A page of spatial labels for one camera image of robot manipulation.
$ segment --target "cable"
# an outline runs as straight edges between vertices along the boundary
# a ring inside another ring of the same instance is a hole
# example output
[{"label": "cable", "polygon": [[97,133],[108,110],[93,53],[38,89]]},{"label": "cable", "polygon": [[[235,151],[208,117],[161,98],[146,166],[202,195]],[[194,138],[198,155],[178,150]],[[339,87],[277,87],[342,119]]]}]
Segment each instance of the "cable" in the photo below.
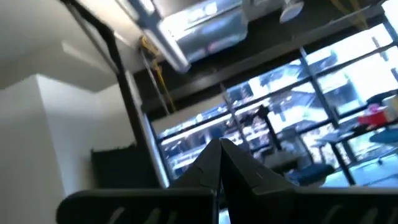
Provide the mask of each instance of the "cable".
[{"label": "cable", "polygon": [[[347,8],[344,7],[344,5],[342,5],[342,3],[340,3],[339,0],[330,0],[331,3],[340,11],[342,12],[344,15],[348,15],[351,14],[352,12],[349,11]],[[366,22],[366,18],[363,15],[363,13],[360,11],[360,6],[359,6],[359,2],[358,0],[350,0],[350,3],[352,5],[352,7],[354,8],[354,11],[358,11],[358,15],[356,15],[356,20],[351,21],[352,24],[354,24],[355,26],[357,26],[357,28],[359,30],[366,30],[369,29],[368,27],[368,23]]]},{"label": "cable", "polygon": [[154,70],[156,71],[157,77],[160,81],[160,84],[162,85],[165,93],[166,93],[166,97],[169,100],[171,107],[173,109],[173,112],[176,112],[176,107],[174,105],[173,99],[166,87],[166,83],[164,82],[164,78],[163,78],[163,74],[162,74],[162,67],[157,63],[156,61],[156,56],[160,55],[160,52],[152,45],[148,42],[146,36],[142,36],[141,37],[141,45],[143,47],[145,47],[151,54],[153,54],[154,59],[152,60],[152,64],[154,66]]}]

